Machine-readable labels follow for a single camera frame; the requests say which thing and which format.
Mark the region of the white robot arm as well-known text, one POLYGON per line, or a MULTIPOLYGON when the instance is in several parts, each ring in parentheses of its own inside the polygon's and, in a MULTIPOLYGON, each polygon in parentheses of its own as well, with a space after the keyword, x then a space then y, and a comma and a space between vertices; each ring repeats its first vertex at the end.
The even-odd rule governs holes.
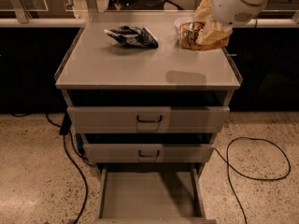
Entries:
POLYGON ((243 26, 265 8, 268 0, 202 0, 193 20, 201 22, 196 44, 208 46, 228 37, 236 26, 243 26))

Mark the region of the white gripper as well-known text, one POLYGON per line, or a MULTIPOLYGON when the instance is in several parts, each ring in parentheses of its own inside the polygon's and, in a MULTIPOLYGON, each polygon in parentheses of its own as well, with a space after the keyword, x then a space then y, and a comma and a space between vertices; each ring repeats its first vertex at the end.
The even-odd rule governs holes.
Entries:
POLYGON ((228 45, 231 25, 249 22, 265 7, 266 0, 202 0, 193 15, 194 21, 205 22, 195 41, 199 50, 220 49, 228 45))

